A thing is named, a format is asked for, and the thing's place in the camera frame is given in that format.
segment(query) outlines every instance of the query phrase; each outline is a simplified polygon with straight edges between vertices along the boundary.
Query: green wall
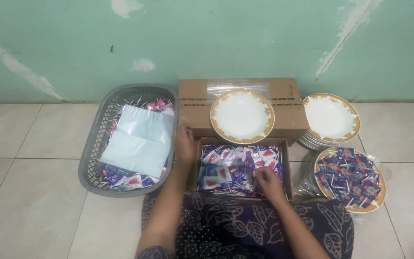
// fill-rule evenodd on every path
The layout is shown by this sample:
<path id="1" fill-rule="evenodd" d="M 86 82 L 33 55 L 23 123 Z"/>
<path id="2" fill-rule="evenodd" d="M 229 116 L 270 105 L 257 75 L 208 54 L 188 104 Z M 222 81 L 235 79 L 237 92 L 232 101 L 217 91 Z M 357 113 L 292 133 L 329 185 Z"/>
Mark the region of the green wall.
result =
<path id="1" fill-rule="evenodd" d="M 414 101 L 414 0 L 0 0 L 0 102 L 259 77 Z"/>

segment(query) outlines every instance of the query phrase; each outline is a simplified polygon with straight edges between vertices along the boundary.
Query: ceramic plate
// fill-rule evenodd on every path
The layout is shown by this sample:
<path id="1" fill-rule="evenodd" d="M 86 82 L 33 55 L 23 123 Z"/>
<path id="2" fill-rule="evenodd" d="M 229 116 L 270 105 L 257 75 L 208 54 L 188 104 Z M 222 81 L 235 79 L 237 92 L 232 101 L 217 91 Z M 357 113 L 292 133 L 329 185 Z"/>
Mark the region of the ceramic plate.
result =
<path id="1" fill-rule="evenodd" d="M 356 110 L 344 99 L 332 94 L 311 94 L 303 100 L 309 132 L 328 143 L 353 139 L 360 129 Z"/>
<path id="2" fill-rule="evenodd" d="M 316 159 L 316 161 L 313 164 L 314 167 L 314 173 L 319 172 L 319 166 L 317 165 L 317 162 L 325 157 L 330 156 L 330 154 L 332 152 L 330 151 L 337 151 L 336 147 L 331 147 L 329 149 L 324 150 Z M 364 155 L 363 153 L 354 150 L 355 154 L 359 154 L 359 155 Z M 376 209 L 378 209 L 381 204 L 383 204 L 384 199 L 386 197 L 386 182 L 384 181 L 383 175 L 381 174 L 381 171 L 379 170 L 379 168 L 377 168 L 377 166 L 373 165 L 373 170 L 375 171 L 375 173 L 377 173 L 379 175 L 379 188 L 381 189 L 381 191 L 378 194 L 378 197 L 376 197 L 376 199 L 374 200 L 374 202 L 372 202 L 368 207 L 366 207 L 365 209 L 359 206 L 349 206 L 346 209 L 349 212 L 353 212 L 353 213 L 359 213 L 359 214 L 363 214 L 363 213 L 368 213 L 368 212 L 372 212 Z M 316 175 L 314 175 L 314 178 L 316 179 L 317 185 L 319 186 L 319 189 L 323 192 L 323 194 L 325 195 L 325 197 L 327 197 L 330 200 L 335 199 L 335 197 L 333 196 L 333 194 L 325 189 L 325 187 L 322 185 L 322 183 L 319 181 L 319 179 L 316 177 Z"/>
<path id="3" fill-rule="evenodd" d="M 213 102 L 210 121 L 224 139 L 237 144 L 252 144 L 271 132 L 274 111 L 271 104 L 256 92 L 233 90 Z"/>

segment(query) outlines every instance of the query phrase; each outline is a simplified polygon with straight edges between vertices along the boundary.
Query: plastic basket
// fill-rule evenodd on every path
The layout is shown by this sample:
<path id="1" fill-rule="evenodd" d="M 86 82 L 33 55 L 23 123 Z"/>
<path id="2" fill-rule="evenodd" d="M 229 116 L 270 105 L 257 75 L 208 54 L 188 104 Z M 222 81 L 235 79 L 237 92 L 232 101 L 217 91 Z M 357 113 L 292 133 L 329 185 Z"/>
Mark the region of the plastic basket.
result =
<path id="1" fill-rule="evenodd" d="M 109 92 L 100 103 L 95 120 L 92 124 L 86 145 L 82 152 L 81 161 L 79 163 L 78 175 L 79 181 L 86 190 L 107 197 L 134 197 L 150 193 L 160 187 L 169 175 L 173 163 L 173 148 L 170 148 L 167 158 L 167 169 L 162 178 L 154 185 L 143 189 L 136 189 L 127 192 L 118 192 L 110 187 L 100 187 L 101 177 L 98 174 L 98 159 L 103 151 L 103 145 L 107 141 L 108 132 L 111 127 L 111 120 L 117 115 L 120 107 L 132 100 L 137 102 L 141 98 L 140 103 L 154 102 L 158 99 L 169 99 L 175 104 L 175 117 L 173 127 L 176 129 L 178 122 L 178 97 L 170 86 L 159 84 L 130 84 L 118 87 Z"/>

